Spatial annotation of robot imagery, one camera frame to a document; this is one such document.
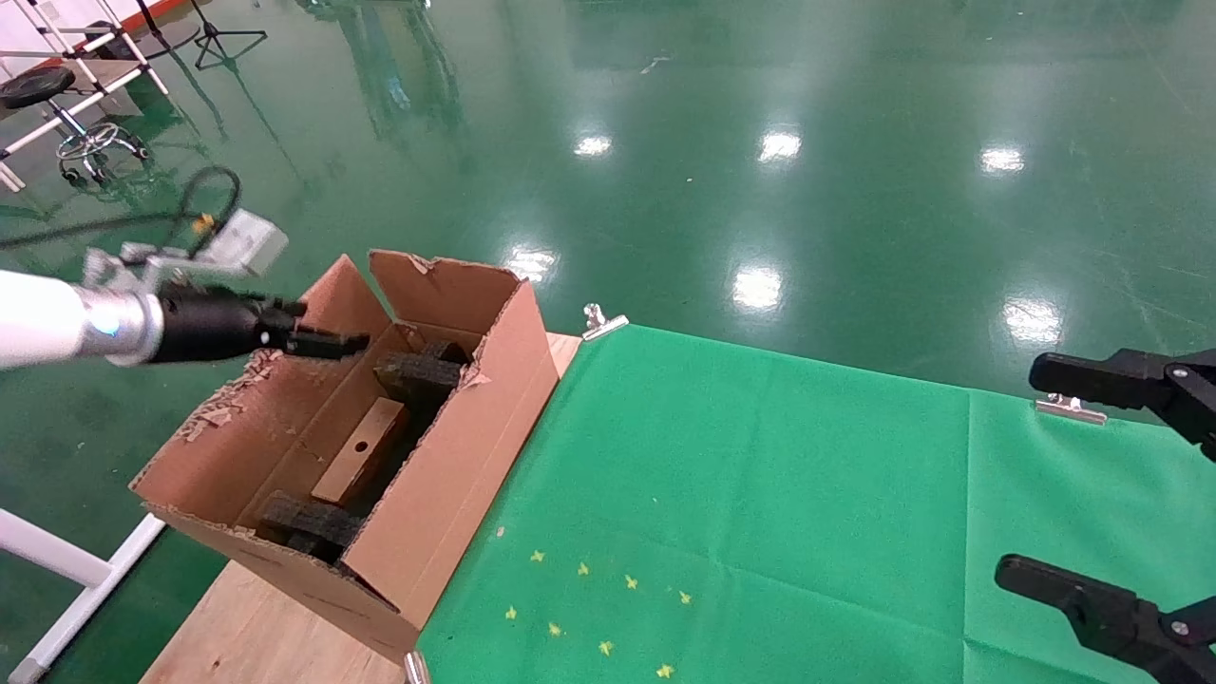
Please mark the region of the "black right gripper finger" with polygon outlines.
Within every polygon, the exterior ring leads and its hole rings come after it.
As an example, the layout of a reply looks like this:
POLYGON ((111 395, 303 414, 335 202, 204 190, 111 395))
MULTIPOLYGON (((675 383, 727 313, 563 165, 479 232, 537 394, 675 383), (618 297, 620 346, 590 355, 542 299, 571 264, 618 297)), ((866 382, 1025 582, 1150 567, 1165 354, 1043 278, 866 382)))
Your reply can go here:
POLYGON ((1130 665, 1158 683, 1215 682, 1215 598, 1164 612, 1156 602, 1029 556, 1003 556, 1006 592, 1064 615, 1082 647, 1130 665))
POLYGON ((1215 460, 1215 351, 1181 357, 1121 348, 1104 360, 1042 353, 1029 385, 1099 407, 1147 410, 1215 460))

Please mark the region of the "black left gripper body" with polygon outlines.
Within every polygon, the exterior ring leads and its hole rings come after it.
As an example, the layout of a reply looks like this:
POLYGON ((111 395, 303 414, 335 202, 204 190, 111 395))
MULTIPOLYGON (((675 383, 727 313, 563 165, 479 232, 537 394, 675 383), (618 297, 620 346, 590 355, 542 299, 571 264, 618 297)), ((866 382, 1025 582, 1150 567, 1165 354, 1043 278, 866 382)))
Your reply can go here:
POLYGON ((167 285, 157 293, 163 325, 153 364, 221 361, 270 348, 291 321, 260 321, 259 299, 224 286, 167 285))

